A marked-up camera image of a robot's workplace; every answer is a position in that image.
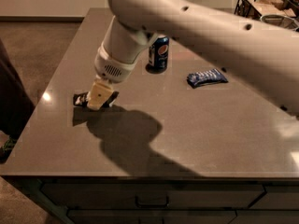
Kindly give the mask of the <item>white gripper with vent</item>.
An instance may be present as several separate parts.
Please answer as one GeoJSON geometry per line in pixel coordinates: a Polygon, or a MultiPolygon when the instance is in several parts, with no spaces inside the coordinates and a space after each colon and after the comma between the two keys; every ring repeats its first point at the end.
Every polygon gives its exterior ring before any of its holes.
{"type": "Polygon", "coordinates": [[[112,58],[101,45],[97,51],[94,66],[97,78],[91,87],[88,95],[87,107],[91,110],[99,110],[110,98],[114,90],[112,83],[121,83],[130,76],[136,66],[136,62],[123,63],[112,58]]]}

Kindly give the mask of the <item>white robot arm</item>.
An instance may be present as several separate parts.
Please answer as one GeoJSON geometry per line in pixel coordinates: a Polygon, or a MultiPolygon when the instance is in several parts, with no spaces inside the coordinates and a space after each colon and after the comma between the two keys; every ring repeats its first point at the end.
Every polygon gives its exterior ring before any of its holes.
{"type": "Polygon", "coordinates": [[[112,22],[95,58],[88,107],[99,109],[140,52],[167,35],[239,77],[271,103],[299,116],[299,35],[186,0],[108,0],[112,22]]]}

